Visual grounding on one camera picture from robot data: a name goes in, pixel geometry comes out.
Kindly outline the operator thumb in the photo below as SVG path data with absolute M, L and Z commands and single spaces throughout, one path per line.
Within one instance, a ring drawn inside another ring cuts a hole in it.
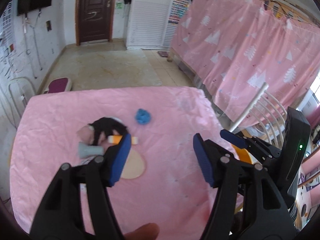
M 148 223 L 124 235 L 126 240 L 155 240 L 160 232 L 156 223 Z

